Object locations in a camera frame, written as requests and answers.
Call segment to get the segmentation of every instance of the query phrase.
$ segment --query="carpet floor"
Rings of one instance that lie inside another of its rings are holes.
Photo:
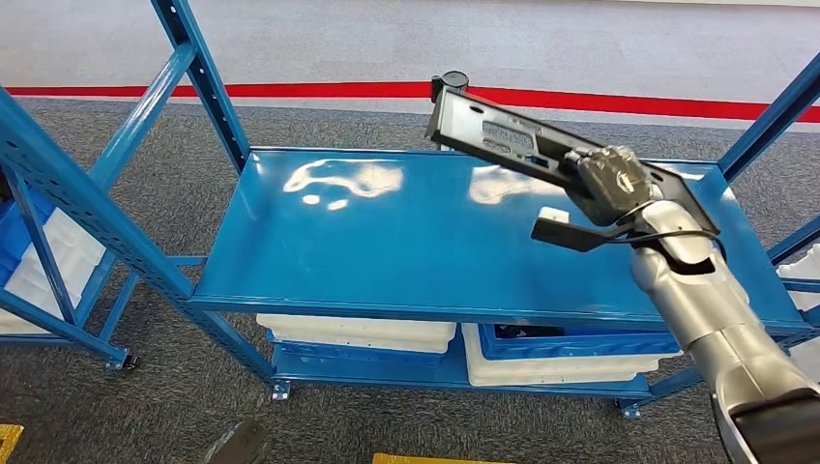
[[[130,105],[28,100],[25,107],[88,165]],[[253,143],[430,147],[426,117],[243,107]],[[648,158],[714,159],[733,130],[562,124]],[[765,245],[817,215],[820,134],[788,133],[735,183]],[[205,254],[236,184],[198,105],[171,104],[111,196],[167,253]],[[125,276],[118,270],[92,315],[98,328]],[[247,315],[230,319],[264,353]],[[0,347],[0,423],[25,426],[11,462],[196,463],[230,425],[256,418],[268,463],[367,463],[375,452],[529,463],[725,462],[706,392],[695,387],[623,420],[613,401],[546,395],[415,391],[297,383],[268,392],[196,326],[140,284],[113,337],[143,359],[133,372],[69,348]]]

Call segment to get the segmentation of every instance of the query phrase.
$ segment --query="white plastic bin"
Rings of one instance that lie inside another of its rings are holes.
[[[257,314],[256,322],[277,340],[349,345],[385,350],[445,353],[455,323],[348,317]]]
[[[792,278],[820,278],[820,244],[814,245],[793,264],[777,266],[777,275]],[[789,292],[797,309],[806,311],[820,305],[820,293]]]
[[[91,273],[103,258],[105,247],[59,209],[54,210],[45,222],[43,232],[72,304],[76,307]],[[63,318],[34,245],[29,244],[26,248],[4,288],[26,302]],[[46,331],[0,308],[0,334],[46,334]]]
[[[467,375],[474,387],[581,382],[615,382],[633,379],[640,372],[658,369],[658,361],[680,353],[488,360],[483,356],[476,324],[461,324]]]

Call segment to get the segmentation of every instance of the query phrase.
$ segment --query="yellow floor marking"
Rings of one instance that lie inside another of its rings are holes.
[[[435,457],[393,456],[377,452],[373,455],[373,464],[505,464],[487,461],[462,461],[460,459],[438,459]]]
[[[22,425],[0,423],[0,464],[8,462],[21,433],[23,433]]]

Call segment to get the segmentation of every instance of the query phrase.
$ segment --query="blue metal shelf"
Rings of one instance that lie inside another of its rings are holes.
[[[394,386],[410,388],[462,389],[485,392],[531,392],[577,394],[584,396],[612,396],[617,398],[649,398],[649,385],[643,374],[628,382],[597,382],[583,384],[528,385],[520,387],[473,387],[467,380],[464,359],[464,340],[459,329],[450,342],[450,348],[437,367],[412,366],[388,362],[327,360],[302,362],[297,355],[274,350],[271,364],[274,376],[280,380],[333,382],[353,385]]]
[[[117,264],[117,257],[114,253],[107,251],[100,260],[100,263],[94,268],[94,272],[88,278],[85,284],[85,289],[82,291],[82,298],[74,310],[76,317],[76,324],[78,327],[85,325],[91,309],[97,302],[100,293],[108,281],[108,277],[114,271],[114,266]],[[14,344],[44,344],[44,345],[68,345],[70,341],[60,336],[51,333],[39,333],[32,335],[0,335],[0,343],[14,343]]]
[[[174,51],[88,172],[0,89],[0,167],[15,173],[12,181],[21,177],[36,185],[132,270],[99,336],[0,292],[0,304],[10,312],[122,367],[127,351],[107,340],[139,277],[280,398],[286,397],[290,379],[471,387],[460,337],[439,367],[412,372],[372,362],[303,363],[280,351],[272,365],[220,311],[666,329],[630,277],[628,247],[603,246],[582,255],[530,239],[542,206],[567,210],[573,222],[591,226],[559,188],[451,151],[251,149],[188,1],[152,4]],[[178,269],[198,258],[164,254],[106,194],[183,74],[240,173],[198,283]],[[729,267],[784,347],[817,335],[810,323],[820,325],[820,308],[804,318],[793,306],[727,179],[818,95],[820,55],[717,163],[658,161],[688,180],[722,229]],[[31,222],[26,225],[37,232],[34,242],[46,248],[38,238],[42,231]],[[818,228],[820,222],[810,222],[774,247],[772,259],[814,240]],[[47,255],[41,254],[45,265]],[[50,284],[59,298],[57,277]],[[816,288],[820,282],[789,285]],[[79,311],[83,320],[99,294],[97,286],[90,288],[97,293]],[[621,404],[634,416],[639,404],[697,381],[696,370],[689,368],[649,388],[640,376],[626,383],[501,390],[629,399]]]
[[[664,161],[721,229],[773,334],[804,331],[718,167]],[[530,238],[542,206],[592,224],[560,188],[457,152],[255,150],[191,302],[217,311],[666,330],[628,246]]]

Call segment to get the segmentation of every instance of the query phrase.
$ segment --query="black metal plate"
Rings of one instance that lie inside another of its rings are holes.
[[[589,196],[586,187],[559,165],[573,148],[603,145],[565,130],[503,109],[491,101],[444,89],[430,117],[427,136],[467,155],[541,179],[562,189]],[[663,198],[680,203],[707,231],[717,226],[689,190],[684,179],[643,162]]]

